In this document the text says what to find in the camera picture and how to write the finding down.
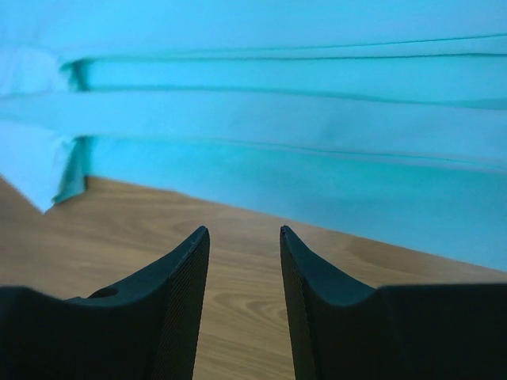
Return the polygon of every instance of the cloth fold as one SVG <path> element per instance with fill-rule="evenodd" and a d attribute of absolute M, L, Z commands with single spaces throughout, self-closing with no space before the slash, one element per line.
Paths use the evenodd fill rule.
<path fill-rule="evenodd" d="M 0 174 L 84 176 L 507 270 L 505 0 L 0 2 Z"/>

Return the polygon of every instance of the folded cloth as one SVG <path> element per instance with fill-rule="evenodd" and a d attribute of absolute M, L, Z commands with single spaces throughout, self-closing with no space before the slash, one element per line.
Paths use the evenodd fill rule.
<path fill-rule="evenodd" d="M 0 14 L 0 174 L 42 211 L 90 174 L 507 270 L 504 0 Z"/>

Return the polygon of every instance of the wooden floor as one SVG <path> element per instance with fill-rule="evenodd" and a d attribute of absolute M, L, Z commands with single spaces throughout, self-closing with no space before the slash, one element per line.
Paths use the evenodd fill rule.
<path fill-rule="evenodd" d="M 506 281 L 507 274 L 253 212 L 107 180 L 41 215 L 0 180 L 0 283 L 86 297 L 212 236 L 195 379 L 293 378 L 278 233 L 287 223 L 350 275 L 386 283 Z"/>

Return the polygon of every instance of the teal fabric stack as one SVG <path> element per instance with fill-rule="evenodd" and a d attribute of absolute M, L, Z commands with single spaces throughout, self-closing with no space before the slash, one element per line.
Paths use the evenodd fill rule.
<path fill-rule="evenodd" d="M 85 175 L 507 270 L 504 0 L 0 4 L 0 170 Z"/>

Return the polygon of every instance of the small hole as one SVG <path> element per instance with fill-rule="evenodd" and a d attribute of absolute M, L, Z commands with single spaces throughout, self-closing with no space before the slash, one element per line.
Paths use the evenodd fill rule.
<path fill-rule="evenodd" d="M 117 295 L 118 289 L 115 287 L 103 287 L 102 289 L 99 289 L 95 293 L 93 293 L 88 298 L 105 298 L 105 297 L 111 297 L 112 295 Z"/>

